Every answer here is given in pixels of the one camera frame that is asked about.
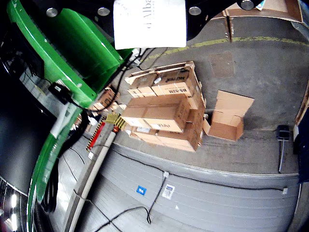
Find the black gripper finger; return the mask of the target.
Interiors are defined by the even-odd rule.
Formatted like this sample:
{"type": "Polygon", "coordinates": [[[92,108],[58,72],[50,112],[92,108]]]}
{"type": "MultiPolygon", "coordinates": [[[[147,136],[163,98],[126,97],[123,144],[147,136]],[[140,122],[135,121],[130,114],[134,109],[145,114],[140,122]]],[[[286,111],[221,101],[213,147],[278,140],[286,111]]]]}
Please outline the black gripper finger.
{"type": "Polygon", "coordinates": [[[114,36],[113,0],[24,0],[23,6],[36,14],[49,18],[57,17],[63,9],[70,9],[97,24],[109,36],[114,36]]]}
{"type": "Polygon", "coordinates": [[[255,8],[259,0],[186,0],[186,40],[195,38],[204,26],[226,8],[237,3],[246,11],[255,8]]]}

